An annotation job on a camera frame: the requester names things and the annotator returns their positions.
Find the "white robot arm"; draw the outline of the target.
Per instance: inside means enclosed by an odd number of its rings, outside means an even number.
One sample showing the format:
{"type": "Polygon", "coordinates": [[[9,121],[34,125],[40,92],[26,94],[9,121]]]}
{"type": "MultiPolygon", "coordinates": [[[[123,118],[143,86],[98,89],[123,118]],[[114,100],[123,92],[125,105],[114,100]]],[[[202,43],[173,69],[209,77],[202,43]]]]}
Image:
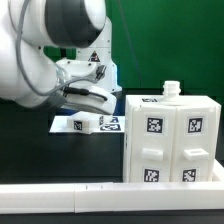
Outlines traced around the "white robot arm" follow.
{"type": "Polygon", "coordinates": [[[0,98],[113,114],[111,36],[105,0],[0,0],[0,98]]]}

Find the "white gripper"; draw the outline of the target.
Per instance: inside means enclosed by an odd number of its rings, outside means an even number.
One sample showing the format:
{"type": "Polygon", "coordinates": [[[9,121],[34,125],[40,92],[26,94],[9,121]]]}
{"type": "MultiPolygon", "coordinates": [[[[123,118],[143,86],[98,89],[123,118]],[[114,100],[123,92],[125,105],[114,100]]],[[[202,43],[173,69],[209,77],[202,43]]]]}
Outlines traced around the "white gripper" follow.
{"type": "Polygon", "coordinates": [[[61,59],[56,62],[56,74],[60,84],[70,80],[63,90],[66,109],[112,115],[117,98],[110,92],[107,65],[100,62],[61,59]]]}

